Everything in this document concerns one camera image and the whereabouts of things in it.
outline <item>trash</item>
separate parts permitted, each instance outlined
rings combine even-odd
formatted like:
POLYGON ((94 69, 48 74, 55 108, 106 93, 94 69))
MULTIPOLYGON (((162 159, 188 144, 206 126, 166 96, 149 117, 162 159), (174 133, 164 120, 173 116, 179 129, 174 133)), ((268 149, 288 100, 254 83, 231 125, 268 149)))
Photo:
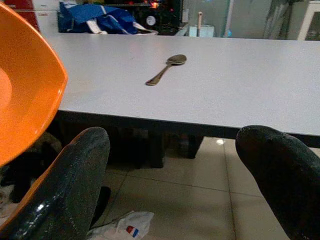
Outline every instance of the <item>trash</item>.
POLYGON ((141 240, 148 232, 153 212, 131 211, 109 224, 93 228, 87 240, 141 240))
POLYGON ((16 210, 18 204, 12 203, 9 196, 14 185, 0 186, 0 226, 10 217, 16 210))

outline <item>metal spoon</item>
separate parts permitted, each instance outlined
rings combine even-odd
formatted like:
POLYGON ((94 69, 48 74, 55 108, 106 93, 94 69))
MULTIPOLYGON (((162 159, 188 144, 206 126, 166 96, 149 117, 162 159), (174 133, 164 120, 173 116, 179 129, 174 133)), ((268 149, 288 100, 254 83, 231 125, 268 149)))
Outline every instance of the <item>metal spoon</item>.
POLYGON ((187 61, 187 57, 183 54, 174 55, 168 58, 166 61, 166 67, 159 72, 155 77, 147 81, 145 84, 148 86, 154 86, 157 85, 157 83, 160 81, 163 74, 172 66, 172 65, 182 65, 187 61))

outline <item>floor tile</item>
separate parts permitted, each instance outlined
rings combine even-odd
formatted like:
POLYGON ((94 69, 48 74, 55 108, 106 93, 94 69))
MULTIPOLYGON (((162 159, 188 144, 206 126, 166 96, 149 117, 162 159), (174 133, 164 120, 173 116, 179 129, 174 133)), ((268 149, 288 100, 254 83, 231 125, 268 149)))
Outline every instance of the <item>floor tile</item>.
POLYGON ((232 193, 262 197, 254 177, 237 154, 235 140, 225 139, 224 148, 230 191, 232 193))
POLYGON ((310 147, 310 149, 320 158, 320 148, 310 147))
POLYGON ((129 170, 134 168, 133 164, 123 162, 113 162, 106 166, 106 172, 112 174, 127 175, 129 170))
POLYGON ((108 205, 106 206, 102 216, 98 219, 98 221, 93 225, 93 227, 99 227, 103 225, 105 218, 107 217, 108 212, 110 211, 112 205, 114 204, 115 197, 120 190, 122 183, 125 180, 124 175, 115 174, 111 172, 106 172, 103 180, 103 186, 107 186, 111 189, 111 196, 108 201, 108 205))
POLYGON ((289 240, 262 197, 231 193, 237 240, 289 240))
POLYGON ((211 137, 204 138, 195 159, 167 155, 163 168, 134 169, 128 175, 229 191, 224 147, 211 137))
POLYGON ((228 192, 127 176, 105 223, 131 210, 154 213, 147 240, 233 240, 228 192))

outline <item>white plastic bag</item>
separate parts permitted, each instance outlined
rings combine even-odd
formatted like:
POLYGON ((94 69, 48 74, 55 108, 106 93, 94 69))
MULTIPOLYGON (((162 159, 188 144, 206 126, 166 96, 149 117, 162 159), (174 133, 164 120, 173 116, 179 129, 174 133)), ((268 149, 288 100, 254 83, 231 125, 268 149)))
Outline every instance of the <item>white plastic bag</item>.
POLYGON ((153 212, 131 211, 88 232, 87 240, 141 240, 148 232, 153 212))

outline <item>white table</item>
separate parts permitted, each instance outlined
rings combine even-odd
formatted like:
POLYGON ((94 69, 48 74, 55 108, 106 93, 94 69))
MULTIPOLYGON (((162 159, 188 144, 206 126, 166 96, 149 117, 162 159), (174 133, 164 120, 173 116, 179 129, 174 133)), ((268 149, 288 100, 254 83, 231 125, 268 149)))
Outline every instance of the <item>white table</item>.
POLYGON ((320 43, 60 33, 69 75, 58 117, 234 138, 265 125, 320 145, 320 43), (185 54, 156 86, 145 82, 185 54))

